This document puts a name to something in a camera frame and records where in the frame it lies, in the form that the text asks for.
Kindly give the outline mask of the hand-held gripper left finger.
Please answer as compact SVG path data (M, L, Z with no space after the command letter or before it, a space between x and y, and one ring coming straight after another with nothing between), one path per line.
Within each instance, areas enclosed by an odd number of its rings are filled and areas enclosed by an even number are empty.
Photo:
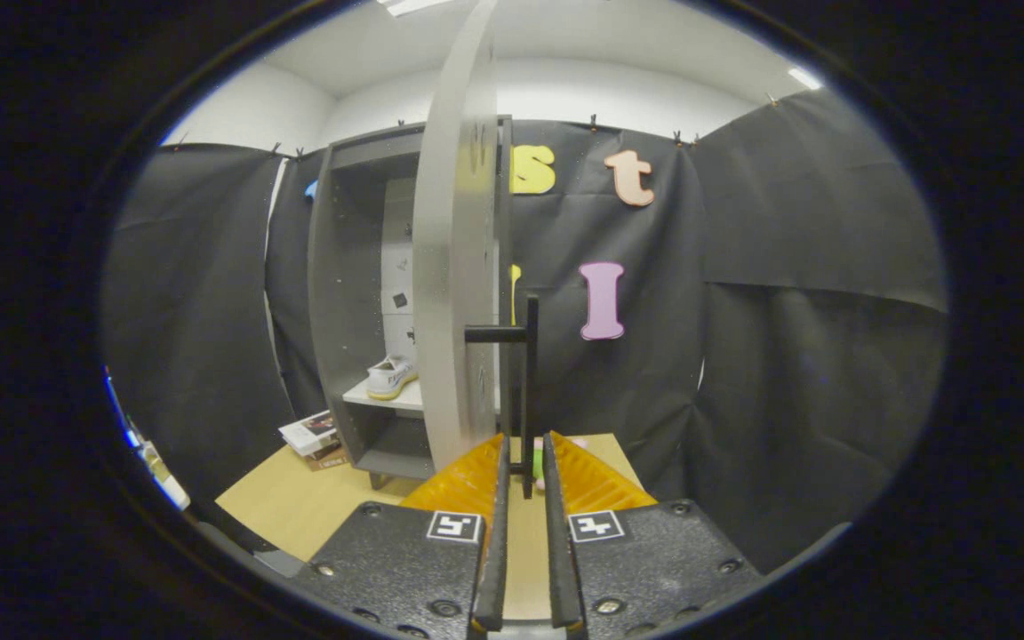
M509 444L495 435L398 505L366 501L293 583L375 628L484 639L504 625Z

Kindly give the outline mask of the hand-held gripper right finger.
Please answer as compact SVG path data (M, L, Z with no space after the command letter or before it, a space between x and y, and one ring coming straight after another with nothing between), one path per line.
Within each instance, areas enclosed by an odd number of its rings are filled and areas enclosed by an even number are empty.
M543 438L551 622L641 636L707 616L763 575L691 500L658 501L569 438Z

